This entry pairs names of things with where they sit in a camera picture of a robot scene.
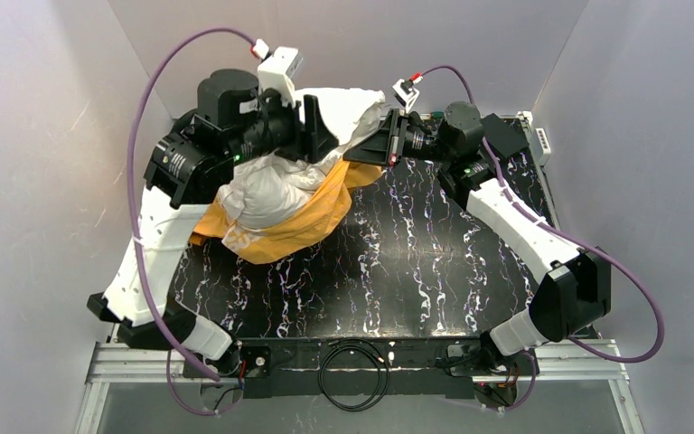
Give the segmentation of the white pillow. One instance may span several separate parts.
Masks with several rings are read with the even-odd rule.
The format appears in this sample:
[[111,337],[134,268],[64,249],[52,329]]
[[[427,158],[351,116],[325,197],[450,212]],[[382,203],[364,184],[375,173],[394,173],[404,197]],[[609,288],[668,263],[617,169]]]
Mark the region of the white pillow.
[[378,130],[386,103],[383,91],[360,88],[307,88],[295,96],[299,102],[305,96],[318,98],[337,147],[316,163],[267,155],[237,166],[234,179],[217,194],[219,209],[230,222],[262,230],[303,209],[342,155]]

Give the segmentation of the orange printed pillowcase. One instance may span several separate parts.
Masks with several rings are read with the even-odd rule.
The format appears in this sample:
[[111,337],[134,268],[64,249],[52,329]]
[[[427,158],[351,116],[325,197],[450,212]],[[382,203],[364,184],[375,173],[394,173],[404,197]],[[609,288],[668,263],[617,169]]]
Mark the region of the orange printed pillowcase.
[[379,166],[341,157],[323,165],[277,157],[240,165],[189,242],[219,239],[248,262],[275,262],[330,235],[352,207],[352,190],[375,183],[382,174]]

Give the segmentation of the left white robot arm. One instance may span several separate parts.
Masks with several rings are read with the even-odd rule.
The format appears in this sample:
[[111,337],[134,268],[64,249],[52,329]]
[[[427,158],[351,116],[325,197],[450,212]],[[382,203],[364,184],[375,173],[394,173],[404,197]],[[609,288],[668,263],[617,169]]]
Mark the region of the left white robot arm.
[[204,316],[168,312],[168,291],[199,220],[225,185],[277,161],[321,165],[341,144],[311,90],[264,89],[248,71],[203,80],[198,105],[155,146],[140,201],[129,204],[132,237],[106,291],[89,308],[118,322],[135,349],[174,349],[220,359],[230,334]]

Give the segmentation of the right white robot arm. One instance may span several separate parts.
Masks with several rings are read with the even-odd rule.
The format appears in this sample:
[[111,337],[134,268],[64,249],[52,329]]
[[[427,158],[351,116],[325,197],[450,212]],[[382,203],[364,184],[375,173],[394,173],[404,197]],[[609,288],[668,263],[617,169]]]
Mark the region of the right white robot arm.
[[392,167],[401,159],[439,165],[445,195],[494,231],[526,265],[539,288],[529,305],[483,332],[475,356],[485,362],[560,342],[605,316],[611,270],[598,254],[552,233],[503,177],[502,162],[527,149],[526,137],[472,103],[450,104],[435,132],[418,115],[391,110],[379,129],[343,158]]

